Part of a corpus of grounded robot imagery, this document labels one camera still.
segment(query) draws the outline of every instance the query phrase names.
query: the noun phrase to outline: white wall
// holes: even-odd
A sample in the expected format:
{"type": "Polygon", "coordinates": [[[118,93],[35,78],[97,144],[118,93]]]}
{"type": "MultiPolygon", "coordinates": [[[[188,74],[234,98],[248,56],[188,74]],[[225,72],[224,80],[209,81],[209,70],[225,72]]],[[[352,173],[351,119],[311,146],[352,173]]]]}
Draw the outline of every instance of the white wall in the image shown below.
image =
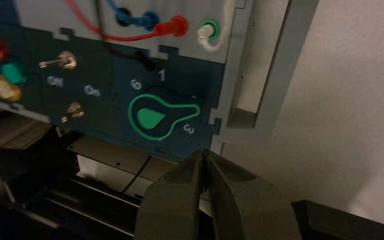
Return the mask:
{"type": "Polygon", "coordinates": [[[223,155],[292,201],[384,223],[384,0],[320,0],[271,143],[223,155]]]}

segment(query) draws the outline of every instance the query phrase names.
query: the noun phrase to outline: number 6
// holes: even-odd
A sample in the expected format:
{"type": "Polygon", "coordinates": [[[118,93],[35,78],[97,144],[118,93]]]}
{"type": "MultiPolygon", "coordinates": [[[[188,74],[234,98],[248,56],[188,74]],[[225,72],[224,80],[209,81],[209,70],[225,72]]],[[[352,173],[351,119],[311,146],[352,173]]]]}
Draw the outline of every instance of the number 6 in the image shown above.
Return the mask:
{"type": "Polygon", "coordinates": [[[142,83],[136,79],[131,80],[130,85],[135,90],[139,90],[142,88],[142,83]]]}

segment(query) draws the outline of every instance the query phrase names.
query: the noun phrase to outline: blue wire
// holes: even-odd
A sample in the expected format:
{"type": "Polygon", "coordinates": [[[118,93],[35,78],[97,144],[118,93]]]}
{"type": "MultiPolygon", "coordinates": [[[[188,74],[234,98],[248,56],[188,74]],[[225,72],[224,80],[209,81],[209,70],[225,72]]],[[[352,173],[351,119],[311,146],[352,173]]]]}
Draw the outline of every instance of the blue wire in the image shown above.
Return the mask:
{"type": "Polygon", "coordinates": [[[158,23],[158,17],[153,12],[146,12],[140,17],[128,16],[116,6],[114,0],[108,0],[108,3],[112,10],[117,14],[117,18],[123,22],[135,25],[138,28],[145,27],[148,30],[152,30],[152,28],[158,23]]]}

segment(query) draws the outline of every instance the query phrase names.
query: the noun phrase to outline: metal toggle switch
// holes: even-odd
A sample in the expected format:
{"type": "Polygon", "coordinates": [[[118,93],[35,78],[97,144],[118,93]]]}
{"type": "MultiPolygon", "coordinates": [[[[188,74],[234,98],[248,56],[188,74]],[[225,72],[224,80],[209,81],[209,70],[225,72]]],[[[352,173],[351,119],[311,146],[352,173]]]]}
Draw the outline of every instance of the metal toggle switch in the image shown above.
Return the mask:
{"type": "Polygon", "coordinates": [[[77,67],[76,57],[69,51],[63,51],[58,55],[58,59],[56,60],[39,62],[41,69],[54,65],[58,65],[63,69],[75,69],[77,67]]]}
{"type": "Polygon", "coordinates": [[[82,105],[78,102],[72,102],[67,109],[67,114],[61,117],[61,122],[66,123],[71,118],[80,118],[85,115],[82,105]]]}

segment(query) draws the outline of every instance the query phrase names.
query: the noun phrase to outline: control panel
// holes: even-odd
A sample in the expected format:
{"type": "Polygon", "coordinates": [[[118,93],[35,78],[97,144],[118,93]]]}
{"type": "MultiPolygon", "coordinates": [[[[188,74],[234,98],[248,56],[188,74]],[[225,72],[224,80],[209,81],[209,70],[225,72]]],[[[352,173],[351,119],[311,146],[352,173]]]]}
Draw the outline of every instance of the control panel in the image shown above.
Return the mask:
{"type": "Polygon", "coordinates": [[[0,108],[180,162],[228,126],[254,4],[0,0],[0,108]]]}

